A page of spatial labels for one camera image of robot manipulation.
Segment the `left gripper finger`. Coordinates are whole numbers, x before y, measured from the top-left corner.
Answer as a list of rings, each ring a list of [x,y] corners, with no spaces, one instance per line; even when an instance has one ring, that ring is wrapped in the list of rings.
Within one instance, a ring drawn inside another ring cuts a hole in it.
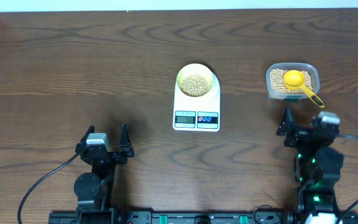
[[[90,125],[88,130],[86,131],[85,135],[80,139],[79,145],[86,145],[86,140],[90,134],[94,133],[94,126]]]
[[[132,143],[127,132],[127,124],[122,124],[121,138],[119,145],[124,152],[132,152]]]

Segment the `yellow plastic measuring scoop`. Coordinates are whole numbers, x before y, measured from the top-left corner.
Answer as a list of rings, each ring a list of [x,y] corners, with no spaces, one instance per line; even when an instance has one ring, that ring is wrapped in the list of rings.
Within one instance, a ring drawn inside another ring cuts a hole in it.
[[[320,108],[324,108],[323,101],[305,85],[305,78],[301,71],[289,70],[284,75],[284,85],[289,90],[303,90],[303,93]]]

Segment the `pale yellow upturned bowl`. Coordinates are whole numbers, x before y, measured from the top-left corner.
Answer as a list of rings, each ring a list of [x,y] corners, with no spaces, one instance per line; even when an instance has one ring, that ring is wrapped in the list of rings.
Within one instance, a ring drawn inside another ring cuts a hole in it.
[[[211,91],[214,83],[212,71],[200,63],[185,65],[177,75],[177,85],[190,97],[201,97]]]

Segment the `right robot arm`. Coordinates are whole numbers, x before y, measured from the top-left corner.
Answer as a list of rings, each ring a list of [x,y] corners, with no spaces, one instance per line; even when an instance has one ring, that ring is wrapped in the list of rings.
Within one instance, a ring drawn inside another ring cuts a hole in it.
[[[294,176],[300,183],[297,204],[283,213],[282,223],[320,224],[339,221],[334,185],[341,178],[344,155],[330,145],[339,135],[337,114],[322,111],[309,127],[296,124],[291,108],[286,107],[276,135],[284,136],[284,145],[295,148]]]

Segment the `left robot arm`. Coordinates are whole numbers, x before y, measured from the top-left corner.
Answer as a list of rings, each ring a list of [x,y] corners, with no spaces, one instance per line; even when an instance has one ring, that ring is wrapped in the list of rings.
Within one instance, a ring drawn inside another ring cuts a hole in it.
[[[91,172],[81,174],[74,184],[79,210],[99,212],[108,209],[116,166],[127,164],[128,158],[134,156],[125,123],[122,125],[119,147],[120,151],[110,151],[107,134],[96,133],[94,126],[88,128],[76,145],[75,152],[91,166]]]

